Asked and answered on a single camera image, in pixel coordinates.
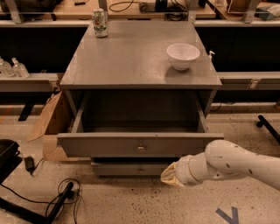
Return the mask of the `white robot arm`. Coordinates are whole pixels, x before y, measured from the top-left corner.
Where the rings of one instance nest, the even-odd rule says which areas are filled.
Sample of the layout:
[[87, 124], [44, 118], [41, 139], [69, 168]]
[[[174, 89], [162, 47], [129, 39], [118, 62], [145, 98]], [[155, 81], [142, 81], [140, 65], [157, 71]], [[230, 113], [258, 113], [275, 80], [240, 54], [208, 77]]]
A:
[[171, 163], [160, 178], [167, 185], [184, 187], [241, 176], [250, 176], [279, 190], [280, 158], [256, 154], [226, 140], [214, 140], [204, 152]]

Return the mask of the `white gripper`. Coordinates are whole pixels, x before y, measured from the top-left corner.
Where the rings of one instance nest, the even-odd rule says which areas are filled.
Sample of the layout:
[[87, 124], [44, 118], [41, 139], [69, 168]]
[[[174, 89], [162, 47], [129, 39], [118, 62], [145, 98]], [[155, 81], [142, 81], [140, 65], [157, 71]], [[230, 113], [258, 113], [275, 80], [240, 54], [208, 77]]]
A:
[[196, 186], [208, 177], [204, 153], [182, 157], [171, 163], [160, 175], [160, 180], [169, 186]]

